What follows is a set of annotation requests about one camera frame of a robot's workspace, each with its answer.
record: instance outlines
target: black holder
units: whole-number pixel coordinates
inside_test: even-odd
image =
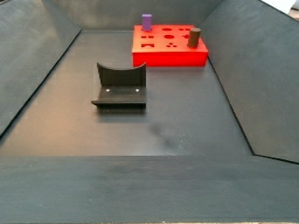
[[[115,69],[98,63],[100,91],[91,103],[122,108],[146,107],[146,63],[131,69]]]

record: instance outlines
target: hole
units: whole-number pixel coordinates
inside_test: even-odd
[[[147,47],[147,46],[155,47],[155,44],[142,44],[142,47]]]
[[[174,39],[174,35],[164,35],[167,39]]]

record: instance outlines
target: gray plastic surface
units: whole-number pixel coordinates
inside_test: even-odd
[[[0,136],[80,28],[52,1],[0,5]]]
[[[96,64],[131,67],[131,49],[131,31],[79,35],[4,136],[2,157],[251,155],[210,63],[148,67],[146,112],[99,113]]]
[[[202,29],[254,152],[298,163],[299,23],[261,1],[226,0]]]
[[[143,14],[154,24],[194,24],[204,20],[223,0],[54,0],[84,30],[134,30]]]

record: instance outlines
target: white surface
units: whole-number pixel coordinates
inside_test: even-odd
[[[273,5],[283,13],[289,13],[295,2],[299,4],[299,0],[263,0],[267,4]]]

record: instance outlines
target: red block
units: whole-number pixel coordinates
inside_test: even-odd
[[[135,26],[134,34],[134,67],[144,64],[148,67],[204,67],[208,48],[202,39],[199,46],[187,46],[192,25],[152,25],[152,31],[143,31]]]

